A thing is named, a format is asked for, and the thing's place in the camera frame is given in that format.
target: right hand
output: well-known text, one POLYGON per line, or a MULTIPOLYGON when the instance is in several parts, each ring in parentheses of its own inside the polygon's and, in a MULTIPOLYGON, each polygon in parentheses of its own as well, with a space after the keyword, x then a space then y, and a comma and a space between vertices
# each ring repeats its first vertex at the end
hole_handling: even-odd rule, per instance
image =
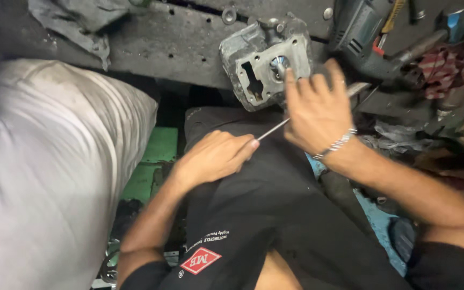
POLYGON ((294 79, 293 71, 286 71, 286 102, 291 121, 284 136, 309 154, 316 155, 353 128, 350 99, 346 95, 345 76, 338 63, 325 63, 332 77, 332 89, 322 74, 294 79))

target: black shirt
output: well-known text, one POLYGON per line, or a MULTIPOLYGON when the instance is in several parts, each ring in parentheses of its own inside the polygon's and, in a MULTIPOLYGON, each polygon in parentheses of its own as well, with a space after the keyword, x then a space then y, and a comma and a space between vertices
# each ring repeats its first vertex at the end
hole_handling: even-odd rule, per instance
MULTIPOLYGON (((213 129, 259 136, 280 120, 248 118, 240 111, 190 112, 188 147, 213 129)), ((321 193, 305 154, 282 131, 263 140, 240 173, 203 184, 188 198, 181 265, 148 263, 121 290, 254 289, 270 249, 304 289, 464 289, 464 249, 444 244, 418 245, 401 277, 383 248, 321 193)))

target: metal bracelet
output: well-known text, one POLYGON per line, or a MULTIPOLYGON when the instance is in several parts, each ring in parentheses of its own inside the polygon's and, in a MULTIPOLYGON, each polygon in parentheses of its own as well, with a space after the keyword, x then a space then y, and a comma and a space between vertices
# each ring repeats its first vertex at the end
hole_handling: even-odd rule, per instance
POLYGON ((350 138, 357 133, 355 128, 349 129, 349 131, 343 135, 343 137, 339 138, 336 142, 334 142, 329 148, 325 149, 322 153, 316 154, 313 156, 314 160, 320 160, 324 158, 327 154, 331 151, 338 151, 345 143, 347 143, 350 138))

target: metal housing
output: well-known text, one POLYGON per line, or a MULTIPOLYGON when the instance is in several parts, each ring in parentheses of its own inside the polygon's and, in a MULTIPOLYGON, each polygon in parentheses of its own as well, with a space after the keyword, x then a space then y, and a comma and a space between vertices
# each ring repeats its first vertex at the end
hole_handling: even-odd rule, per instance
POLYGON ((249 25, 223 40, 220 54, 234 94, 247 111, 284 102, 284 83, 270 69, 273 59, 284 56, 296 78, 313 72, 307 25, 292 16, 249 25))

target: green surface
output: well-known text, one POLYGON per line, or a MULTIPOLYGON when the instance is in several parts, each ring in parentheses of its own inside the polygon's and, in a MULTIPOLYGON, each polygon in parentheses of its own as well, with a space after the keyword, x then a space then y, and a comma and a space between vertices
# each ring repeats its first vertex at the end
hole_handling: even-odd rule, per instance
POLYGON ((177 138, 177 128, 155 127, 141 162, 175 161, 177 138))
POLYGON ((177 128, 155 127, 143 158, 132 173, 121 199, 138 199, 146 203, 164 181, 165 167, 176 161, 177 128))

